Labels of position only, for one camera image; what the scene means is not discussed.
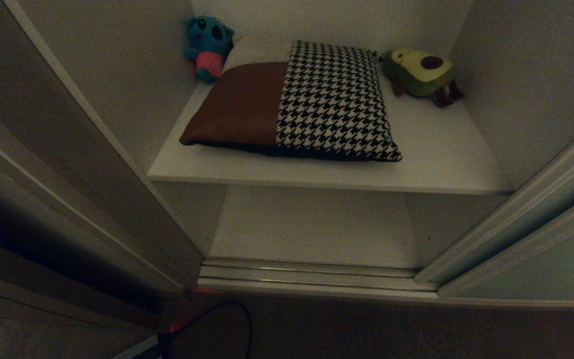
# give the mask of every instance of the black cable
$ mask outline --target black cable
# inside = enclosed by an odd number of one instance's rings
[[[162,357],[164,359],[166,359],[169,346],[171,345],[171,343],[173,343],[173,341],[180,334],[184,333],[185,330],[191,328],[194,324],[196,324],[198,321],[205,318],[206,316],[209,316],[209,314],[214,312],[216,309],[226,307],[228,305],[235,305],[236,307],[241,308],[242,311],[245,313],[245,316],[247,317],[247,320],[248,320],[248,345],[247,345],[247,352],[245,354],[245,359],[249,359],[249,353],[251,352],[251,338],[252,338],[252,334],[253,334],[253,328],[252,328],[252,323],[251,323],[251,313],[249,313],[247,307],[244,304],[242,304],[241,302],[223,302],[223,303],[214,305],[214,307],[211,307],[210,309],[208,309],[205,312],[202,312],[201,314],[196,316],[196,318],[191,320],[189,323],[187,323],[181,329],[179,329],[175,332],[171,332],[169,334],[159,334],[159,344],[160,344],[161,349],[162,349],[162,353],[161,353]]]

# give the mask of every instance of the pink shirt on stuffed toy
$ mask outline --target pink shirt on stuffed toy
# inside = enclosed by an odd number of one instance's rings
[[[223,63],[223,55],[216,52],[203,51],[196,58],[196,68],[207,68],[214,77],[221,77],[223,74]]]

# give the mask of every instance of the stuffed toy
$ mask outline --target stuffed toy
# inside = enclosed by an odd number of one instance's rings
[[[216,81],[232,50],[234,31],[216,18],[199,16],[189,20],[187,33],[191,47],[183,54],[196,64],[196,76],[205,82]]]
[[[426,52],[399,48],[381,55],[382,69],[394,85],[394,94],[405,91],[416,97],[430,97],[438,107],[449,106],[464,97],[453,77],[453,63]]]

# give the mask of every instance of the plush toy ear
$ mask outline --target plush toy ear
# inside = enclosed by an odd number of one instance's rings
[[[192,18],[189,19],[189,22],[187,23],[187,30],[188,31],[192,28],[192,26],[194,26],[196,21],[198,21],[198,20],[196,20],[195,16],[192,16]]]

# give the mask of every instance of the blue stuffed toy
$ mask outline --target blue stuffed toy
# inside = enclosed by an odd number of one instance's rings
[[[233,47],[234,31],[209,16],[193,17],[187,25],[190,48],[184,50],[188,60],[196,63],[196,75],[214,82],[223,73],[223,64]]]

